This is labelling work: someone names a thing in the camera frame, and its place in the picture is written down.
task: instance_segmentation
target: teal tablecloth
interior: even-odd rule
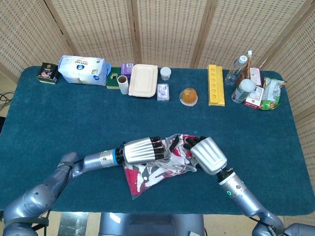
[[[62,155],[81,157],[117,147],[122,141],[175,133],[211,136],[262,204],[278,215],[314,210],[311,188],[285,88],[281,105],[258,111],[231,101],[208,106],[207,70],[172,69],[170,101],[122,95],[106,87],[39,82],[38,66],[18,83],[0,136],[0,209],[54,171]],[[281,78],[276,72],[262,76]],[[193,87],[198,102],[186,107],[179,93]],[[132,200],[122,167],[74,179],[53,210],[240,214],[202,170],[163,180]]]

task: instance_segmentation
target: container lid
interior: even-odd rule
[[[161,74],[161,76],[167,77],[171,75],[171,69],[168,67],[162,67],[159,73]]]
[[[247,56],[241,55],[240,58],[238,58],[238,62],[240,64],[245,64],[247,62]]]
[[[158,66],[137,64],[130,77],[129,95],[152,97],[157,90]]]
[[[245,92],[253,92],[256,88],[254,82],[250,79],[243,79],[240,86]]]

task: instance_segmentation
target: green snack package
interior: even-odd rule
[[[264,93],[260,104],[261,110],[272,110],[280,105],[281,88],[285,85],[285,81],[273,78],[264,78]]]

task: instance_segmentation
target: yellow box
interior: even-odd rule
[[[209,106],[225,106],[222,67],[208,66]]]

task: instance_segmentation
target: blue ring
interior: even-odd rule
[[[116,160],[116,149],[113,149],[113,159],[116,166],[118,166],[117,160]]]

